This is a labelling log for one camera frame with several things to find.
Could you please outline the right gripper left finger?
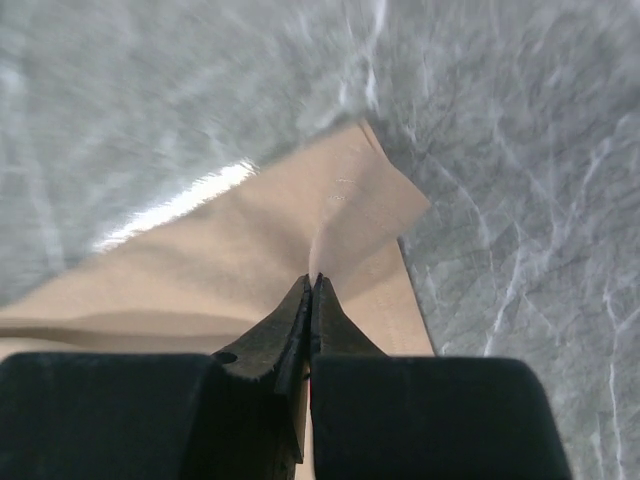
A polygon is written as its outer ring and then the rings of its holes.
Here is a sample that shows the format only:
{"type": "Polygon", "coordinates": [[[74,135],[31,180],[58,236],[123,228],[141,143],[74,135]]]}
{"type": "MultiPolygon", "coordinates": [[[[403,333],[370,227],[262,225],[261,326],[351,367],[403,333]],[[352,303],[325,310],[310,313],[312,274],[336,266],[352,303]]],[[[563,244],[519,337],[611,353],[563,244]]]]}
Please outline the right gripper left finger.
{"type": "Polygon", "coordinates": [[[5,479],[291,479],[312,289],[205,354],[18,353],[1,364],[5,479]]]}

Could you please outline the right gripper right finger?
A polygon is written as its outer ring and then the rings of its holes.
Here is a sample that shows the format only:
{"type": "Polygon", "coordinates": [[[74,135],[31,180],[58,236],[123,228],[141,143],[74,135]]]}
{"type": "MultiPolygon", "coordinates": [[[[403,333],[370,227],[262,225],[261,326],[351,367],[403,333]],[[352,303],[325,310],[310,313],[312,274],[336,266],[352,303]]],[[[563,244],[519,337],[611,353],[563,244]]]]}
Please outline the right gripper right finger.
{"type": "Polygon", "coordinates": [[[319,479],[568,479],[545,390],[509,358],[390,356],[345,314],[331,281],[311,310],[319,479]]]}

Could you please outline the beige t shirt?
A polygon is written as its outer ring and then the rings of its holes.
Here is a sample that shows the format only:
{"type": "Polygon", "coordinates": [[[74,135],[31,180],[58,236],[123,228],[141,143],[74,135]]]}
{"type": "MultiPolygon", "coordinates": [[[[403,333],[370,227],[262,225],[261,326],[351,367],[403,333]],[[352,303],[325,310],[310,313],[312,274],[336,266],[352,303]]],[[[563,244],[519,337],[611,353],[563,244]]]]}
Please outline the beige t shirt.
{"type": "Polygon", "coordinates": [[[205,354],[271,314],[294,283],[328,278],[385,354],[433,351],[398,237],[426,198],[358,123],[293,153],[1,311],[18,353],[205,354]]]}

